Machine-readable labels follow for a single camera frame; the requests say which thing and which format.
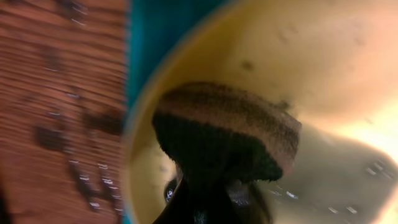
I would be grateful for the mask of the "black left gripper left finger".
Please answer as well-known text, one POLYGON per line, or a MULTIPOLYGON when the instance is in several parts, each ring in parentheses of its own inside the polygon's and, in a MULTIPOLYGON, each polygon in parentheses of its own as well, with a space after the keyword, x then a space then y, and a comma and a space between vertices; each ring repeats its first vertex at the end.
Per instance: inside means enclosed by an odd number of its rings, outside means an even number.
POLYGON ((211 224, 220 223, 224 188, 212 187, 192 192, 185 179, 181 179, 166 207, 153 224, 211 224))

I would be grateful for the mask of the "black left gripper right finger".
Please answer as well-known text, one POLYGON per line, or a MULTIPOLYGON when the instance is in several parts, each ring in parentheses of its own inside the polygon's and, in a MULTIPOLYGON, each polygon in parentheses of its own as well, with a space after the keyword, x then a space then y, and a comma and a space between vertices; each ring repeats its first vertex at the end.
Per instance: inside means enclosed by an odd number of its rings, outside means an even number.
POLYGON ((236 181, 226 188, 234 209, 243 224, 273 224, 267 200, 255 183, 236 181))

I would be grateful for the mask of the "dark green sponge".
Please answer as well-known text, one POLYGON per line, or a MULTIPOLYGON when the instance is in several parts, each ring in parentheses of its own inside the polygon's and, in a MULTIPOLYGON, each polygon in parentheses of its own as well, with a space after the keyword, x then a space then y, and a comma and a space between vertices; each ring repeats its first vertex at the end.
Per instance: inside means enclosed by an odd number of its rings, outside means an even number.
POLYGON ((279 180, 292 167, 301 123, 244 90, 187 83, 159 99, 152 125, 187 182, 279 180))

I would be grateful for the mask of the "yellow-green plate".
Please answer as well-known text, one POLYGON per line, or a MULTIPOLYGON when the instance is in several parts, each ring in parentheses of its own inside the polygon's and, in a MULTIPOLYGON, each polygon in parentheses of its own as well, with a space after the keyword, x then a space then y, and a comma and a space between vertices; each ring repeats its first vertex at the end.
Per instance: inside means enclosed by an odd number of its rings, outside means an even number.
MULTIPOLYGON (((292 170, 256 184, 274 223, 396 223, 397 2, 244 2, 224 84, 302 123, 292 170)), ((165 208, 175 166, 149 161, 165 208)))

